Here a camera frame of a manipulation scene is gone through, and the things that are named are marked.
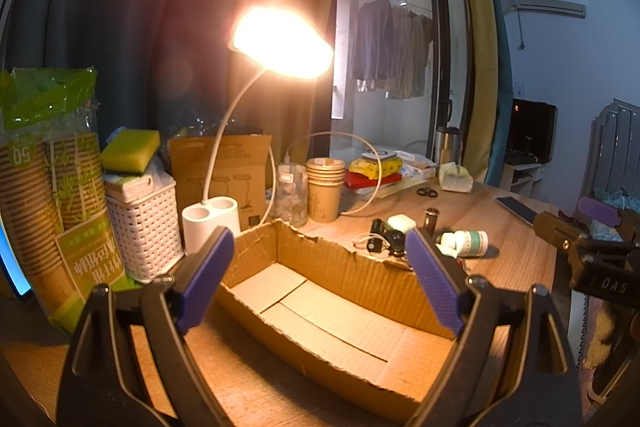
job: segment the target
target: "white lamp base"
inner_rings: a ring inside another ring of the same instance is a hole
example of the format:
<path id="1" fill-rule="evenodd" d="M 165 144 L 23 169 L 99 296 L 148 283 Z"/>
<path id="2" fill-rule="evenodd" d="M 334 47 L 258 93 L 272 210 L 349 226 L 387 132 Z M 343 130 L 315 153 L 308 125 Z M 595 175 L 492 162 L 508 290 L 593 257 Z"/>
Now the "white lamp base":
<path id="1" fill-rule="evenodd" d="M 234 236 L 240 233 L 238 202 L 227 196 L 216 196 L 204 203 L 194 203 L 182 210 L 184 251 L 196 253 L 215 227 L 227 227 Z"/>

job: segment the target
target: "red book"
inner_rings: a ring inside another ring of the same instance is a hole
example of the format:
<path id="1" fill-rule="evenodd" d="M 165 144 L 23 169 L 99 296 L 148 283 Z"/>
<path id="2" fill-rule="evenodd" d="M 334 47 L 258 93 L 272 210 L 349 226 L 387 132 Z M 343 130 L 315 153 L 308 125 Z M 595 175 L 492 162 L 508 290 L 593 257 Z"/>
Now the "red book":
<path id="1" fill-rule="evenodd" d="M 402 175 L 400 172 L 396 172 L 395 174 L 390 174 L 382 178 L 382 183 L 380 186 L 388 185 L 389 183 L 398 183 L 402 181 Z M 375 187 L 378 185 L 378 180 L 370 180 L 366 176 L 362 174 L 357 174 L 357 172 L 345 172 L 344 174 L 344 186 L 349 190 L 358 190 L 359 188 L 364 187 Z"/>

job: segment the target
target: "wall outlet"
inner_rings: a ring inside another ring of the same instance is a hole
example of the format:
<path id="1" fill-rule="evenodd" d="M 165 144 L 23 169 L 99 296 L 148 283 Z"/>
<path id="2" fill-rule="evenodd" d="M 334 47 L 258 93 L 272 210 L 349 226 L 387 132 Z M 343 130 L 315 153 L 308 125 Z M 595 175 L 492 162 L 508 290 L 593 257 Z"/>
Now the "wall outlet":
<path id="1" fill-rule="evenodd" d="M 513 90 L 513 96 L 515 98 L 519 98 L 521 100 L 524 100 L 524 98 L 526 96 L 524 82 L 516 83 L 515 89 Z"/>

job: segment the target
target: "transparent container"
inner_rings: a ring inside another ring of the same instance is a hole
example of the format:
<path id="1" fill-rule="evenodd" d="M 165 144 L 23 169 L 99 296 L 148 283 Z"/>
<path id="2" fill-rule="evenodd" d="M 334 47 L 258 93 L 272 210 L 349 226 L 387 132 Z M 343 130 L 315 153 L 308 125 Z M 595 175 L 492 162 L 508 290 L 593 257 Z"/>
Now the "transparent container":
<path id="1" fill-rule="evenodd" d="M 278 183 L 273 201 L 273 214 L 292 227 L 301 227 L 309 218 L 308 174 L 303 165 L 278 165 Z"/>

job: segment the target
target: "purple gripper pad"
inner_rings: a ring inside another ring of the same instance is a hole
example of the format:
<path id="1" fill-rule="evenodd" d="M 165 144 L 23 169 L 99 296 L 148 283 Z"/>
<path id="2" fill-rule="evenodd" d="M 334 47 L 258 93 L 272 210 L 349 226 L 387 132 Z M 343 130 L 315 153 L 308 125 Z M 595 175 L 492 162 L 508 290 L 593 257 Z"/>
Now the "purple gripper pad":
<path id="1" fill-rule="evenodd" d="M 180 261 L 169 298 L 181 334 L 200 324 L 233 256 L 233 233 L 216 227 L 198 253 Z"/>
<path id="2" fill-rule="evenodd" d="M 431 253 L 427 243 L 415 229 L 407 232 L 404 247 L 409 263 L 414 268 L 418 282 L 427 295 L 427 300 L 438 322 L 443 328 L 449 328 L 456 337 L 459 336 L 465 327 L 465 322 L 460 315 L 460 292 L 436 257 L 444 256 L 439 251 Z"/>
<path id="3" fill-rule="evenodd" d="M 593 198 L 581 197 L 578 200 L 578 210 L 608 227 L 617 227 L 620 224 L 620 213 L 617 208 Z"/>

